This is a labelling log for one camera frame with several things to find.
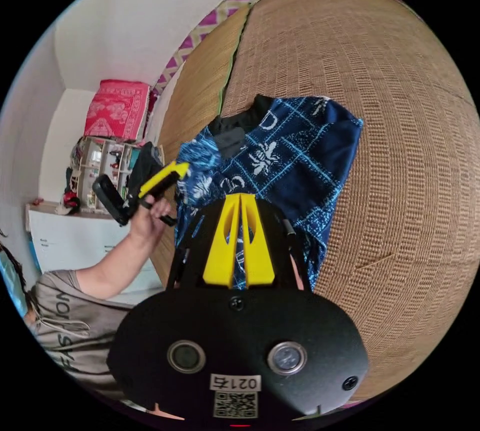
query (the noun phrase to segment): gray t-shirt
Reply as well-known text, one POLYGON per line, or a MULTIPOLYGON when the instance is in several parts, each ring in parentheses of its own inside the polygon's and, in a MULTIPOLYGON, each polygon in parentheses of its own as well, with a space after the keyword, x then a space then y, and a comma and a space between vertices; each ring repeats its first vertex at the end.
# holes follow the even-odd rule
POLYGON ((80 291, 76 271, 46 272, 31 289, 36 321, 29 327, 49 356, 86 387, 113 400, 125 397, 107 366, 115 333, 132 305, 80 291))

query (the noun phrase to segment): dark blue printed shirt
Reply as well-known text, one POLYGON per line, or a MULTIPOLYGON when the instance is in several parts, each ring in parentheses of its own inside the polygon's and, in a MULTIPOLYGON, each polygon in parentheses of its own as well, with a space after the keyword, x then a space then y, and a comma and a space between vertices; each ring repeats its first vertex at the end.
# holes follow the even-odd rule
MULTIPOLYGON (((231 193, 276 204, 300 238, 313 290, 327 252, 337 198, 347 180, 363 122, 326 97, 276 98, 240 151, 224 159, 208 126, 183 144, 177 162, 190 172, 177 185, 175 246, 197 210, 231 193)), ((245 288, 240 231, 234 287, 245 288)))

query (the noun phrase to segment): white sticker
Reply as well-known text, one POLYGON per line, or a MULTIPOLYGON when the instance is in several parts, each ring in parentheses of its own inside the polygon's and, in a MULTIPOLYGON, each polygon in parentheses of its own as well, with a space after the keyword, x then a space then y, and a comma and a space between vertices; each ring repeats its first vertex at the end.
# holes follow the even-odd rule
POLYGON ((213 417, 237 420, 258 418, 258 393, 215 391, 213 417))
POLYGON ((258 393, 262 390, 262 377, 259 374, 255 376, 211 374, 210 390, 226 393, 258 393))

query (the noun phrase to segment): hand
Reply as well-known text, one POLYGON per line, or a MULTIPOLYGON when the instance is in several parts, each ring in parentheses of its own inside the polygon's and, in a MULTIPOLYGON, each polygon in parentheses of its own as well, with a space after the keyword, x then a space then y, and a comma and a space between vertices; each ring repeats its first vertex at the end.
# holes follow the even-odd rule
POLYGON ((130 220, 129 236, 140 247, 156 246, 167 227, 160 218, 170 212, 170 203, 165 198, 155 202, 154 197, 150 195, 145 198, 145 201, 153 206, 151 209, 141 204, 138 206, 137 212, 130 220))

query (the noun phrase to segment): number label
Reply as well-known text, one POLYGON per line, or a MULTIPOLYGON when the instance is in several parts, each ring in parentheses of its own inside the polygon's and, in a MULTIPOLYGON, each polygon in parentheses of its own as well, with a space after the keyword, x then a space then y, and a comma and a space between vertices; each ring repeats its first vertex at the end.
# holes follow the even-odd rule
POLYGON ((226 391, 229 393, 258 393, 262 390, 262 377, 259 374, 255 376, 211 374, 210 390, 226 391))

